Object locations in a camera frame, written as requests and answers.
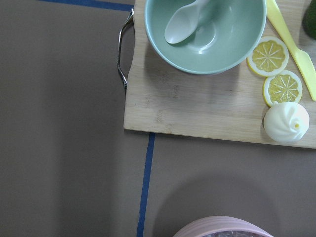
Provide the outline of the wooden cutting board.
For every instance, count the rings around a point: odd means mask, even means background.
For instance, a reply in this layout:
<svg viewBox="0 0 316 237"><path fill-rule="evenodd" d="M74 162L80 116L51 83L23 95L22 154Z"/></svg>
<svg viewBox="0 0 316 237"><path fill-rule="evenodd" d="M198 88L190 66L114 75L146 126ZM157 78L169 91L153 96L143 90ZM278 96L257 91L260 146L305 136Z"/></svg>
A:
<svg viewBox="0 0 316 237"><path fill-rule="evenodd" d="M263 128L264 79L246 62L217 75L192 75L167 64L151 47L145 2L134 7L135 49L123 127L129 130L273 144Z"/></svg>

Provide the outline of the white plastic spoon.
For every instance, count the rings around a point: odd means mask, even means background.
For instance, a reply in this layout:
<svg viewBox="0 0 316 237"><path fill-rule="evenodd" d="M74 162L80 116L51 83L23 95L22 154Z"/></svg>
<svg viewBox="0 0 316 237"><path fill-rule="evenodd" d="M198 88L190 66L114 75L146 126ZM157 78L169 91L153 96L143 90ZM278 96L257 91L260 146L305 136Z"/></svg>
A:
<svg viewBox="0 0 316 237"><path fill-rule="evenodd" d="M164 37L167 43L177 44L184 41L197 29L202 10L209 0L196 0L174 12L166 25Z"/></svg>

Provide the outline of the green bowl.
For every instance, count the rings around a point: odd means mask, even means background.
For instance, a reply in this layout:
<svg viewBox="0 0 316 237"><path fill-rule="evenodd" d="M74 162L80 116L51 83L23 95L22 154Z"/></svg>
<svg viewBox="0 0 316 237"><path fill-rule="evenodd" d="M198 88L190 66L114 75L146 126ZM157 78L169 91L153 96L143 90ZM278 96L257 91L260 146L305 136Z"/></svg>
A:
<svg viewBox="0 0 316 237"><path fill-rule="evenodd" d="M211 0L201 10L195 32L178 44L164 37L174 12L189 0L148 0L144 21L156 53L191 74L217 74L245 60L258 44L266 23L264 0Z"/></svg>

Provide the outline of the pink ice bowl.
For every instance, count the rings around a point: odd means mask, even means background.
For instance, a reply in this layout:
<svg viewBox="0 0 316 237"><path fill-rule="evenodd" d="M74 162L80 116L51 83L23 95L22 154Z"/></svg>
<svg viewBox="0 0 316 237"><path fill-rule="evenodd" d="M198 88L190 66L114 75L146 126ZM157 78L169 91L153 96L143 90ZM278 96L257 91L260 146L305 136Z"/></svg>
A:
<svg viewBox="0 0 316 237"><path fill-rule="evenodd" d="M180 229L174 237L204 237L228 231L242 231L272 237L268 232L247 221L229 216L210 216L195 220Z"/></svg>

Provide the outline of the lemon slice near bowl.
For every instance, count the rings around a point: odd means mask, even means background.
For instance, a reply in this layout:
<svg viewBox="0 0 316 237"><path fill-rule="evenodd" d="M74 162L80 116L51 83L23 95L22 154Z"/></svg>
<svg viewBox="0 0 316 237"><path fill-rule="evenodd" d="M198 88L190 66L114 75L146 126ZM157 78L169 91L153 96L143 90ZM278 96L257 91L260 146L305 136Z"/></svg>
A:
<svg viewBox="0 0 316 237"><path fill-rule="evenodd" d="M271 77L282 72L289 60L285 43L274 36L264 36L247 58L250 69L263 77Z"/></svg>

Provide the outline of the white steamed bun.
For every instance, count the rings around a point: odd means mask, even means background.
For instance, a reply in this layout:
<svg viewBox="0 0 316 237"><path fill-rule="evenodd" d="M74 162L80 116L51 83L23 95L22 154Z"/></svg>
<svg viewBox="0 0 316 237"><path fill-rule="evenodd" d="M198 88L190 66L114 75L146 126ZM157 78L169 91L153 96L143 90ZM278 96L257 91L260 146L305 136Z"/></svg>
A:
<svg viewBox="0 0 316 237"><path fill-rule="evenodd" d="M306 134L310 126L307 110L296 102L275 102L266 112L264 130L281 143L294 143Z"/></svg>

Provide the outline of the lemon slice near bun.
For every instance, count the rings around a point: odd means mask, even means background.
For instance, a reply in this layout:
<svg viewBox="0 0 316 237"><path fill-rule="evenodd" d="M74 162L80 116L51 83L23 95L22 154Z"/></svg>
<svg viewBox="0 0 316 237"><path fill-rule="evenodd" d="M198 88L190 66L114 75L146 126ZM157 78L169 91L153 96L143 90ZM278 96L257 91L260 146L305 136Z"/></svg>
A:
<svg viewBox="0 0 316 237"><path fill-rule="evenodd" d="M289 70L267 77L263 85L263 98L271 107L275 103L300 102L303 86L300 78Z"/></svg>

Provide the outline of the yellow plastic knife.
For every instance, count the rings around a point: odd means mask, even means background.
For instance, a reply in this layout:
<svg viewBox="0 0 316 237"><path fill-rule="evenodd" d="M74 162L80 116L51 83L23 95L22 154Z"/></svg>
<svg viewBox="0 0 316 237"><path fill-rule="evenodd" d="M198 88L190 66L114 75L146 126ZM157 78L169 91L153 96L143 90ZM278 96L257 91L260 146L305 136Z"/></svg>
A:
<svg viewBox="0 0 316 237"><path fill-rule="evenodd" d="M300 50L287 27L275 0L267 0L267 18L287 46L313 101L316 100L316 71L309 54Z"/></svg>

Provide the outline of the green avocado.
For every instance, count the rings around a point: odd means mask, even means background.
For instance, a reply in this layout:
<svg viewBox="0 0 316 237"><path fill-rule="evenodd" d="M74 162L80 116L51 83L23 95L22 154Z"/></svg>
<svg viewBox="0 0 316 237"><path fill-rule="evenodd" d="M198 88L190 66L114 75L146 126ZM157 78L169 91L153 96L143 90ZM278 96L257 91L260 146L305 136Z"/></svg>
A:
<svg viewBox="0 0 316 237"><path fill-rule="evenodd" d="M302 26L305 33L312 39L316 39L316 0L311 0L307 7L303 19Z"/></svg>

